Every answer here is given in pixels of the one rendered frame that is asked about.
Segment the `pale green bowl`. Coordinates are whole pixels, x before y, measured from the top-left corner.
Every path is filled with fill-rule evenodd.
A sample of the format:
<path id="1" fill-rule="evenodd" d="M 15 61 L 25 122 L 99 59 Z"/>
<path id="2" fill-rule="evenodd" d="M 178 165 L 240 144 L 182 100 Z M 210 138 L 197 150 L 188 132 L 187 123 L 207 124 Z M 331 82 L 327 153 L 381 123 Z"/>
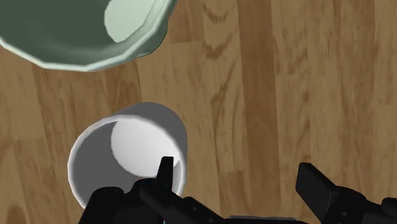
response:
<path id="1" fill-rule="evenodd" d="M 0 45 L 45 68 L 92 72 L 151 54 L 177 0 L 0 0 Z"/>

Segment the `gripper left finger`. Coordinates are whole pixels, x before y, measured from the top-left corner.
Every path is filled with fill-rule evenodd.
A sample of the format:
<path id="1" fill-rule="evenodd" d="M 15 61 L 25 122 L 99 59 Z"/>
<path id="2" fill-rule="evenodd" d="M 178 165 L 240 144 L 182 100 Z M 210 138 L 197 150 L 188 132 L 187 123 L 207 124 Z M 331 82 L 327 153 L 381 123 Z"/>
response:
<path id="1" fill-rule="evenodd" d="M 127 193 L 114 186 L 97 189 L 78 224 L 230 224 L 194 198 L 171 190 L 173 160 L 162 157 L 157 176 L 136 181 Z"/>

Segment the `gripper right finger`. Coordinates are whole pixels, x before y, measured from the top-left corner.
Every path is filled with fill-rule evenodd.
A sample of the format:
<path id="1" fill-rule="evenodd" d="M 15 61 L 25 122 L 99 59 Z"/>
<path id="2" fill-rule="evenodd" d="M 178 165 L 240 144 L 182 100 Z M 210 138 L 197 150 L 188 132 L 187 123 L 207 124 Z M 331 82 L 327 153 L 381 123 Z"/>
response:
<path id="1" fill-rule="evenodd" d="M 356 190 L 335 185 L 311 163 L 299 164 L 295 189 L 321 224 L 397 224 L 397 198 L 371 202 Z"/>

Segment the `white cup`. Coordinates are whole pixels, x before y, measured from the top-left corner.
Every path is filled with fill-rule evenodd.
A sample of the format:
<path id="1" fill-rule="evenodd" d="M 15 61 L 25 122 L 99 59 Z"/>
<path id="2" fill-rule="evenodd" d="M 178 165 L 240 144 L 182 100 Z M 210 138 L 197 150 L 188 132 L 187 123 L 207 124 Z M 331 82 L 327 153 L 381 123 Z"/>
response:
<path id="1" fill-rule="evenodd" d="M 154 178 L 162 157 L 173 157 L 172 191 L 186 183 L 188 138 L 173 110 L 141 102 L 87 127 L 71 148 L 68 181 L 81 207 L 98 188 L 117 186 L 129 192 L 141 178 Z"/>

